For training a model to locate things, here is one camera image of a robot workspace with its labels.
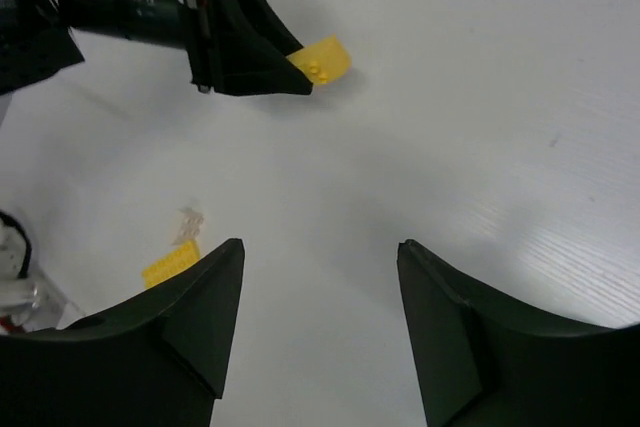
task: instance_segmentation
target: yellow block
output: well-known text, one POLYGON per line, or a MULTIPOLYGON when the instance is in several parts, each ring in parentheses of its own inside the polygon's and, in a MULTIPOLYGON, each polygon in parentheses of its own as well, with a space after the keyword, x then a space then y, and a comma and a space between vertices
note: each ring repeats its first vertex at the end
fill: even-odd
POLYGON ((351 56, 333 35, 287 56, 316 85, 339 79, 351 67, 351 56))
POLYGON ((161 284, 184 272, 200 260, 200 249, 195 240, 189 240, 142 271, 144 286, 147 289, 161 284))

